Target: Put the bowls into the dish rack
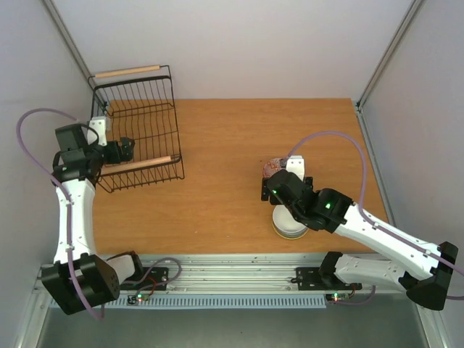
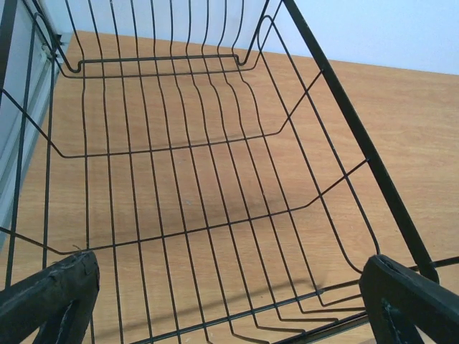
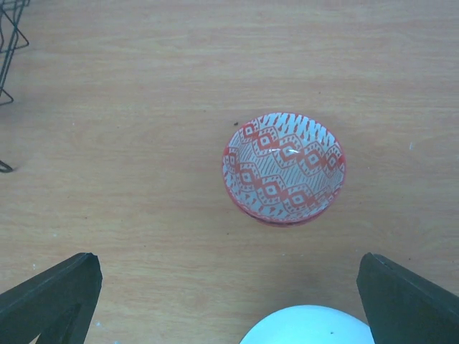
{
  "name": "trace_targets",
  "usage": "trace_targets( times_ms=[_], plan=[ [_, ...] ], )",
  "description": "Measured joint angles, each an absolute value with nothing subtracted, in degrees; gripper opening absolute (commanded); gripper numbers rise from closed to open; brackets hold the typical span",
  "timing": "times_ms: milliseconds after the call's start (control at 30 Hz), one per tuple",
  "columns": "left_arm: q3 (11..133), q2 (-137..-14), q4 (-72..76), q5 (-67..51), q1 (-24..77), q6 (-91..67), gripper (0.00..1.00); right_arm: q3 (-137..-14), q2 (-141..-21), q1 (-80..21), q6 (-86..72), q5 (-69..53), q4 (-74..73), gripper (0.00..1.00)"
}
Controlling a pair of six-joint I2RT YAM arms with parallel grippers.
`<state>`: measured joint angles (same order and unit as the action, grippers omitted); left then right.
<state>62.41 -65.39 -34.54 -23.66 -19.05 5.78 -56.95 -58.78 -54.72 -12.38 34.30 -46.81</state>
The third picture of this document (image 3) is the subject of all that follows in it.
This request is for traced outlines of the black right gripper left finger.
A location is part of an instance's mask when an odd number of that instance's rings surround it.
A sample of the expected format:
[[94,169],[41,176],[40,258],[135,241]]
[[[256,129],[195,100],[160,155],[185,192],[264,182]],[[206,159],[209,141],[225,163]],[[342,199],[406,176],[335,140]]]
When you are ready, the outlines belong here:
[[102,287],[100,262],[78,253],[1,294],[2,343],[84,343]]

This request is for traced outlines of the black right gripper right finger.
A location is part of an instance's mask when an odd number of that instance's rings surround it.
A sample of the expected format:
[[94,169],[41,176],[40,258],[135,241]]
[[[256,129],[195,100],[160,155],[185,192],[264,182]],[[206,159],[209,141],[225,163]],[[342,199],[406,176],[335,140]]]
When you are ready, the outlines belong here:
[[375,343],[458,344],[458,296],[380,255],[356,279]]

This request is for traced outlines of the white ceramic bowl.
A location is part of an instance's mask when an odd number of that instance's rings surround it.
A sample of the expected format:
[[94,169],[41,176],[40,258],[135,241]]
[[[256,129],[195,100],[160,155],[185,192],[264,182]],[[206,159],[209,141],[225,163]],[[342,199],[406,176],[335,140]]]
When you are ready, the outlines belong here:
[[330,307],[296,305],[276,311],[253,326],[241,344],[374,344],[359,319]]

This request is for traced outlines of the red patterned bowl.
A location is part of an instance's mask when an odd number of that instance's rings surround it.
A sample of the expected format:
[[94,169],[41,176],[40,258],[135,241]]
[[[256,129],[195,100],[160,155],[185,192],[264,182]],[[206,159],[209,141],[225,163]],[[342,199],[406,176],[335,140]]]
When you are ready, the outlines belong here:
[[337,199],[346,168],[336,136],[298,113],[268,113],[246,122],[222,154],[224,187],[234,205],[276,226],[318,218]]

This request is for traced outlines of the black wire dish rack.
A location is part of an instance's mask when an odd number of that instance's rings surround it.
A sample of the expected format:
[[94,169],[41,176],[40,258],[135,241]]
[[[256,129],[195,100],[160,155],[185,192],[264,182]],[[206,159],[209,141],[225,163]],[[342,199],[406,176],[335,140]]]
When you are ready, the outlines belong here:
[[23,11],[29,4],[26,0],[1,1],[1,106],[14,101],[5,83],[15,52],[29,46],[29,40],[19,28]]

